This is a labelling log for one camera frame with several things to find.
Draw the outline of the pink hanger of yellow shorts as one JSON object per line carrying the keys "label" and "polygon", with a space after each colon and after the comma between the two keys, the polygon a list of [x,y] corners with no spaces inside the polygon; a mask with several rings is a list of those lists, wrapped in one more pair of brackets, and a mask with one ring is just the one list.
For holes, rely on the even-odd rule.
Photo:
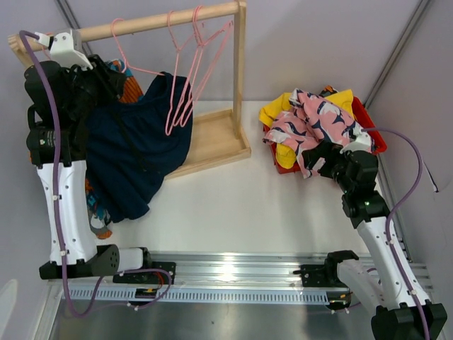
{"label": "pink hanger of yellow shorts", "polygon": [[[202,92],[204,91],[204,88],[206,87],[206,84],[211,77],[214,67],[218,63],[218,60],[224,51],[225,45],[229,39],[229,36],[231,35],[233,28],[233,22],[228,21],[213,34],[209,36],[203,35],[201,28],[204,25],[199,22],[199,15],[203,8],[204,6],[202,5],[197,6],[193,10],[192,14],[191,25],[193,32],[191,35],[193,35],[193,39],[189,43],[195,43],[196,48],[193,55],[192,64],[189,68],[183,85],[183,89],[185,86],[187,86],[187,89],[183,98],[180,112],[177,117],[177,126],[175,128],[183,128],[188,124],[189,119],[193,115],[193,104],[197,103]],[[200,76],[200,65],[201,61],[203,61],[205,50],[213,42],[218,40],[218,38],[222,39],[219,44],[219,48],[217,49],[215,56],[209,63],[206,72],[202,76]]]}

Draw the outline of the navy blue shorts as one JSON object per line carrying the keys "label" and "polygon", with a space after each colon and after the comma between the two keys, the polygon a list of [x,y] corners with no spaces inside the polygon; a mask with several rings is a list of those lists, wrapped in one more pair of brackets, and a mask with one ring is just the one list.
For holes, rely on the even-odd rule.
{"label": "navy blue shorts", "polygon": [[167,115],[188,98],[184,76],[157,76],[136,103],[97,107],[86,120],[86,177],[114,223],[136,220],[165,176],[188,155],[193,123],[165,133]]}

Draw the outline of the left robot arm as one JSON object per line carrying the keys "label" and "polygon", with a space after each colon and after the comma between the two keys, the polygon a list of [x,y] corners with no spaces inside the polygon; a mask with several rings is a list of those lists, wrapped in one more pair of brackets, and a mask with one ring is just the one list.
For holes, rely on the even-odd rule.
{"label": "left robot arm", "polygon": [[26,145],[45,192],[51,229],[50,259],[39,274],[43,280],[57,280],[128,271],[136,282],[146,283],[154,274],[147,249],[98,246],[90,231],[85,120],[96,106],[121,97],[126,76],[98,55],[90,56],[88,63],[63,67],[47,60],[24,73],[25,90],[33,101]]}

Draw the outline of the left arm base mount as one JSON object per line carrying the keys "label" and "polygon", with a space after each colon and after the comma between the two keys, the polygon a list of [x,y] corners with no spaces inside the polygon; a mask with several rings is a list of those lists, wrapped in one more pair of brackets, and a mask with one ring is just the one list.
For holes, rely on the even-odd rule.
{"label": "left arm base mount", "polygon": [[153,261],[151,264],[153,271],[143,271],[138,273],[124,273],[113,276],[114,283],[124,284],[149,284],[149,285],[168,285],[174,284],[176,276],[176,262]]}

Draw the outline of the pink patterned shorts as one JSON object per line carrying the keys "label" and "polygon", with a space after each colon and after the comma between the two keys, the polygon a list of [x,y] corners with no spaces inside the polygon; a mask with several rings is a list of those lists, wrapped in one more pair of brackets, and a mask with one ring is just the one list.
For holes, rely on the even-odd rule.
{"label": "pink patterned shorts", "polygon": [[302,175],[303,151],[313,149],[323,141],[344,147],[350,142],[351,130],[356,125],[361,126],[347,111],[309,91],[295,89],[289,103],[291,109],[280,112],[264,134],[263,143],[291,148]]}

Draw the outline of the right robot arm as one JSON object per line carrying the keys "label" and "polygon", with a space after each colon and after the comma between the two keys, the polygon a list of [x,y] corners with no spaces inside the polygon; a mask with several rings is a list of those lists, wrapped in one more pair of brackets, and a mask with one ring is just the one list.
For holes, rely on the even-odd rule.
{"label": "right robot arm", "polygon": [[392,213],[376,190],[379,161],[364,151],[344,151],[322,142],[302,153],[304,164],[333,179],[343,192],[343,212],[372,257],[373,278],[353,251],[335,251],[323,265],[324,280],[346,285],[371,314],[375,339],[437,339],[447,321],[443,304],[433,303],[413,273],[398,241]]}

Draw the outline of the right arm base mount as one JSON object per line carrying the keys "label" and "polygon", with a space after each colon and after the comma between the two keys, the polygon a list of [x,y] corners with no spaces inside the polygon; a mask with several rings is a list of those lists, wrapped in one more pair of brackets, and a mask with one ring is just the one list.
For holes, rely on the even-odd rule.
{"label": "right arm base mount", "polygon": [[346,288],[340,281],[338,265],[346,260],[359,260],[359,256],[352,250],[329,252],[323,264],[304,264],[292,274],[299,276],[304,288]]}

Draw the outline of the yellow shorts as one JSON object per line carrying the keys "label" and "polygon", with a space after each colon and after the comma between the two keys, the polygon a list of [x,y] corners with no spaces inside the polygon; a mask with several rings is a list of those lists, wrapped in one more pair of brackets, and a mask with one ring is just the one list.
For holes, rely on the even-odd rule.
{"label": "yellow shorts", "polygon": [[[268,131],[281,111],[289,111],[291,105],[289,103],[290,92],[284,92],[279,97],[266,104],[259,110],[258,119],[263,124],[265,131]],[[339,106],[344,111],[347,111],[353,118],[355,115],[352,109],[352,102],[354,94],[352,89],[338,91],[336,94],[326,97],[328,101]],[[282,144],[275,144],[275,162],[278,168],[292,170],[296,164],[296,154],[288,146]]]}

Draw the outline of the orange black camouflage shorts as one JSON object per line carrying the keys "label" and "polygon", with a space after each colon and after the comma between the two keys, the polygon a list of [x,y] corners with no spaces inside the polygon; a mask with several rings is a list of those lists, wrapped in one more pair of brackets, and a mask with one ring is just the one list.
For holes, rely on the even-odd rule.
{"label": "orange black camouflage shorts", "polygon": [[338,91],[337,91],[335,88],[333,88],[332,86],[328,85],[328,86],[325,86],[325,87],[323,88],[323,90],[320,92],[319,95],[320,95],[321,97],[324,97],[324,98],[325,98],[325,97],[327,97],[327,96],[331,96],[331,95],[333,95],[333,94],[336,94],[337,92],[338,92]]}

